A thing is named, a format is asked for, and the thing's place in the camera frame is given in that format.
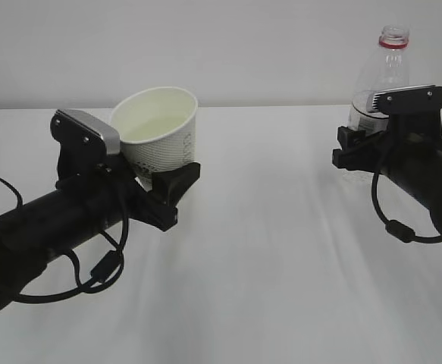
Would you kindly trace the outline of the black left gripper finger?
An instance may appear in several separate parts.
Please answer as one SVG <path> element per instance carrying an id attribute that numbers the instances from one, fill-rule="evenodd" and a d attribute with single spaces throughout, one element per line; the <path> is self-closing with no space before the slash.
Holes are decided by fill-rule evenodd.
<path id="1" fill-rule="evenodd" d="M 167 206 L 176 207 L 187 191 L 200 178 L 201 165 L 190 162 L 171 171 L 152 173 L 150 194 Z"/>

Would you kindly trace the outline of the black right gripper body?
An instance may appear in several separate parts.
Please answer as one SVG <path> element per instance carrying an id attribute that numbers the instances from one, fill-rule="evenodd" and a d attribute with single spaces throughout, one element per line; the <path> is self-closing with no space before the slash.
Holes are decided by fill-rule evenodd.
<path id="1" fill-rule="evenodd" d="M 442 178 L 442 151 L 414 133 L 395 140 L 387 131 L 366 136 L 361 149 L 332 152 L 336 168 L 381 172 L 388 178 Z"/>

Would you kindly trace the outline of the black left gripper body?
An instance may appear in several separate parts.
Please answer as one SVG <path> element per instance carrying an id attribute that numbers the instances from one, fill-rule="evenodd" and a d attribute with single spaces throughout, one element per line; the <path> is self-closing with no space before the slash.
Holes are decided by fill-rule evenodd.
<path id="1" fill-rule="evenodd" d="M 82 155 L 61 153 L 57 172 L 56 188 L 85 208 L 87 216 L 101 228 L 123 218 L 141 221 L 160 231 L 177 223 L 177 208 L 149 195 L 136 181 L 122 154 L 91 162 Z"/>

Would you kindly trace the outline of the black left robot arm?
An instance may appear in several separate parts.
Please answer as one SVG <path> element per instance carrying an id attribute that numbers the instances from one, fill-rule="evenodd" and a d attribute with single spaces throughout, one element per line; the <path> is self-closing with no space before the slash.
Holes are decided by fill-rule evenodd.
<path id="1" fill-rule="evenodd" d="M 0 215 L 0 310 L 10 303 L 44 304 L 82 293 L 108 289 L 124 270 L 124 249 L 130 221 L 167 231 L 178 220 L 177 204 L 200 177 L 197 162 L 155 172 L 152 189 L 145 191 L 133 169 L 121 156 L 83 174 L 56 183 L 55 191 Z M 80 262 L 74 249 L 96 235 L 112 246 L 80 280 Z M 74 267 L 76 286 L 62 293 L 26 295 L 22 290 L 60 256 Z"/>

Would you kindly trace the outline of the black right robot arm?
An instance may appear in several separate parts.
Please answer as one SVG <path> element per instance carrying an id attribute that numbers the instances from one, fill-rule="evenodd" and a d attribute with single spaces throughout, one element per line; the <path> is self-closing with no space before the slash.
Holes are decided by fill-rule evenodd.
<path id="1" fill-rule="evenodd" d="M 434 143 L 415 133 L 398 136 L 387 130 L 367 136 L 348 127 L 338 128 L 337 140 L 340 148 L 332 152 L 333 165 L 372 174 L 371 201 L 386 232 L 404 243 L 442 243 L 442 151 Z M 419 236 L 383 213 L 378 200 L 381 175 L 428 210 L 437 236 Z"/>

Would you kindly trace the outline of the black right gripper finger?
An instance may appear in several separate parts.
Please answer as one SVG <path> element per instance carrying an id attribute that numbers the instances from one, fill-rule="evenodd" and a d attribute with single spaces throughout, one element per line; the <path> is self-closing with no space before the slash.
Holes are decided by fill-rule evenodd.
<path id="1" fill-rule="evenodd" d="M 337 129 L 337 141 L 340 145 L 340 150 L 343 152 L 361 149 L 367 144 L 366 132 L 341 126 Z"/>

